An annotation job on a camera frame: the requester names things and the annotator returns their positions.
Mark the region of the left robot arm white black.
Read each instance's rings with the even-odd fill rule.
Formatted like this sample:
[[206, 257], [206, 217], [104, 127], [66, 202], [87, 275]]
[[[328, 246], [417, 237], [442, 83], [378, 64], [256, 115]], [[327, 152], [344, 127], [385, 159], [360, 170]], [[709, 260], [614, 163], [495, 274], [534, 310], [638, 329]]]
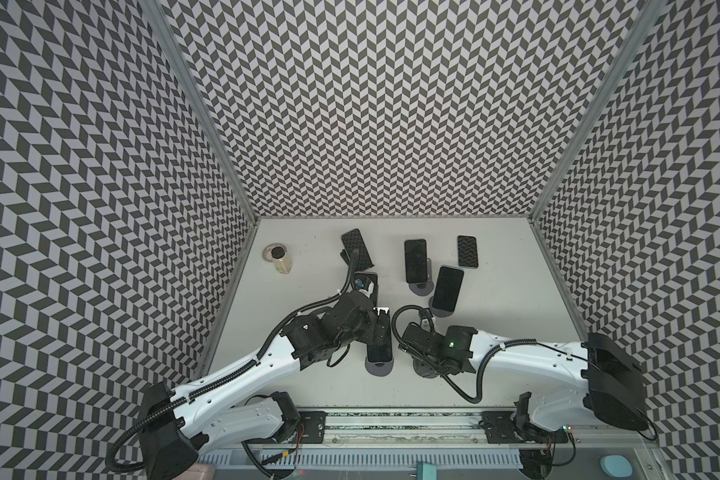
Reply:
[[136, 469], [150, 479], [174, 479], [205, 451], [268, 439], [284, 442], [301, 420], [285, 392], [264, 388], [354, 343], [381, 346], [391, 338], [390, 315], [351, 290], [290, 313], [259, 350], [184, 385], [159, 382], [144, 391], [134, 426], [142, 453]]

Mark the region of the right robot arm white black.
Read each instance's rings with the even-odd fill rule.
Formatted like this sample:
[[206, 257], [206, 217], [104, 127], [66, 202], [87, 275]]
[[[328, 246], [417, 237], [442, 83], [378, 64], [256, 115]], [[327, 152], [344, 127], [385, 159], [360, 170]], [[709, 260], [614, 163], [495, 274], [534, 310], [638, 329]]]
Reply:
[[440, 334], [411, 322], [395, 336], [400, 349], [464, 401], [478, 405], [496, 373], [541, 389], [522, 393], [517, 417], [554, 432], [598, 421], [627, 431], [650, 429], [640, 362], [610, 337], [589, 333], [578, 342], [510, 339], [465, 326]]

